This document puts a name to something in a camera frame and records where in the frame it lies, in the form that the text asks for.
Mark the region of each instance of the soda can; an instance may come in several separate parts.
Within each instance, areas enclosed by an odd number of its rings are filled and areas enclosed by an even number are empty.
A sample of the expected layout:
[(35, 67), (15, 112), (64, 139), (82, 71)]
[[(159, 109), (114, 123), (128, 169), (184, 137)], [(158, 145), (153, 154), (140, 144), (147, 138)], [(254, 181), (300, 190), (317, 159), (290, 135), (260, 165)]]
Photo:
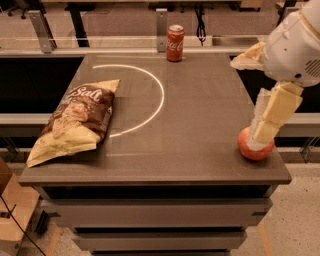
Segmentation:
[(167, 31), (167, 60), (182, 60), (184, 29), (180, 25), (172, 25)]

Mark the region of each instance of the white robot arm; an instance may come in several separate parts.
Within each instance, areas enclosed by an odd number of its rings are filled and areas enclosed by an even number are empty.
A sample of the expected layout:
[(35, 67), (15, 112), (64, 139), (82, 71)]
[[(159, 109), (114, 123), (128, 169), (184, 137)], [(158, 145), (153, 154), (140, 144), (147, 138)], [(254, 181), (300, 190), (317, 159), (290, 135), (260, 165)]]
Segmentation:
[(250, 126), (247, 146), (263, 149), (302, 102), (305, 87), (320, 82), (320, 1), (310, 0), (289, 14), (268, 36), (230, 65), (236, 69), (258, 69), (276, 80), (275, 87), (261, 89)]

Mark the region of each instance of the cabinet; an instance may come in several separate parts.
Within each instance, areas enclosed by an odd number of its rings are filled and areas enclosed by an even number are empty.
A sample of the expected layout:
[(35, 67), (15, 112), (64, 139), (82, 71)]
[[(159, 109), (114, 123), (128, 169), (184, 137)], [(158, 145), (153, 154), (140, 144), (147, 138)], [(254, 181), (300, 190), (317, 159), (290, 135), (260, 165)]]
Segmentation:
[(93, 255), (227, 256), (272, 207), (290, 175), (276, 149), (244, 159), (253, 114), (225, 53), (88, 54), (69, 89), (121, 79), (95, 151), (26, 168), (20, 184)]

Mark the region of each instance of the countertop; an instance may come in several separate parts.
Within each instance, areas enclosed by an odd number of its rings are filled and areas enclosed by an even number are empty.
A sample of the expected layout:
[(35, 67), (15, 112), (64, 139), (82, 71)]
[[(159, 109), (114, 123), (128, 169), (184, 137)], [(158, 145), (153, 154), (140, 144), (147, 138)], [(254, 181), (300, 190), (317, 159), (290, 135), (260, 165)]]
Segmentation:
[(276, 149), (263, 161), (243, 158), (239, 132), (254, 105), (225, 53), (89, 54), (69, 89), (121, 79), (108, 134), (96, 151), (26, 168), (20, 184), (288, 184)]

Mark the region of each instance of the apple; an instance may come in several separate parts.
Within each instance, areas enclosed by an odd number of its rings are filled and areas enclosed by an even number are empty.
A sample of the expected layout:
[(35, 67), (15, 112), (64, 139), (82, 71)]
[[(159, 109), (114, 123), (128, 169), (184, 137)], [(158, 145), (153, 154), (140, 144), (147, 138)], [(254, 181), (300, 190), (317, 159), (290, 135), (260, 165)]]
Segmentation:
[(249, 149), (247, 140), (249, 136), (250, 127), (244, 128), (238, 135), (238, 148), (240, 153), (250, 160), (260, 161), (267, 158), (274, 148), (274, 139), (269, 142), (263, 149), (254, 151)]

